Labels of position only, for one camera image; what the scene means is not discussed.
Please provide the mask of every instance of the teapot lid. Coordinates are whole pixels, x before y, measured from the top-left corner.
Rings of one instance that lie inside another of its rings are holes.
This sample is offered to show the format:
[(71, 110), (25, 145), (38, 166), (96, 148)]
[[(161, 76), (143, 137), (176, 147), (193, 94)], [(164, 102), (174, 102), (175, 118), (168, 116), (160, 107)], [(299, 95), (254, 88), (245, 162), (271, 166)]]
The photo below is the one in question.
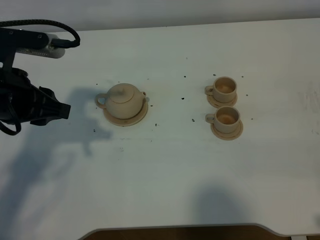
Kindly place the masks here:
[(132, 99), (135, 94), (134, 87), (135, 86), (128, 83), (120, 83), (113, 86), (109, 90), (108, 95), (113, 102), (122, 104)]

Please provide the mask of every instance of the teapot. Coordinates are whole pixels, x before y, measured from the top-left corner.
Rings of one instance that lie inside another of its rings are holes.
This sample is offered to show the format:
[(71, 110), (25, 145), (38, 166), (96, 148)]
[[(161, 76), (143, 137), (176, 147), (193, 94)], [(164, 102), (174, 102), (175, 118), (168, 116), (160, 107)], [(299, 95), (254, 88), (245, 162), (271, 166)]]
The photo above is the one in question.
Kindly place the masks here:
[[(107, 93), (96, 95), (94, 102), (117, 119), (130, 119), (139, 113), (145, 98), (144, 91), (139, 91), (131, 84), (120, 83), (110, 88)], [(100, 103), (99, 99), (104, 99), (104, 103)]]

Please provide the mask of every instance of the white wall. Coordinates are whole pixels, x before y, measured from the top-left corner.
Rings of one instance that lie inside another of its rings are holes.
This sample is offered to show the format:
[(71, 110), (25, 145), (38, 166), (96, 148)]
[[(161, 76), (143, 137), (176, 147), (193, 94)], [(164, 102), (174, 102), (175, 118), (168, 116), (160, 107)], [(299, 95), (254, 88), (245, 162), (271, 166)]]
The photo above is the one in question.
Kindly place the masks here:
[[(1, 0), (0, 21), (50, 19), (77, 30), (318, 18), (320, 0)], [(38, 30), (57, 31), (40, 27)]]

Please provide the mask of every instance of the white table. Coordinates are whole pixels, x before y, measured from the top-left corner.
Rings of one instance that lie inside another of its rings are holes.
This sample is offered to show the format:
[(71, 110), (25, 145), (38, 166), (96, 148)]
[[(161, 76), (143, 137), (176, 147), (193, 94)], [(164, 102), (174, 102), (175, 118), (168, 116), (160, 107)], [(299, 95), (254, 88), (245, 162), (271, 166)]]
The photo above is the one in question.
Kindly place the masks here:
[[(224, 224), (320, 234), (320, 19), (79, 35), (61, 59), (16, 56), (71, 112), (0, 134), (3, 239)], [(244, 130), (233, 141), (205, 122), (215, 108), (204, 88), (220, 76), (238, 84)], [(114, 126), (96, 109), (119, 82), (149, 97), (139, 124)]]

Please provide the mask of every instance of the teapot spout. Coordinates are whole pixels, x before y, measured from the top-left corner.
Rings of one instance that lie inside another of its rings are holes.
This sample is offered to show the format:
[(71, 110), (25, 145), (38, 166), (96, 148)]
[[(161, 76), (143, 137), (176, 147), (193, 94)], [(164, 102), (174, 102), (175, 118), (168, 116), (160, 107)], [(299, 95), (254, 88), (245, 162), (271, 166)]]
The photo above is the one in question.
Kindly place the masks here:
[(147, 95), (146, 92), (144, 92), (144, 91), (141, 91), (140, 93), (141, 93), (141, 95), (140, 95), (141, 99), (144, 99)]

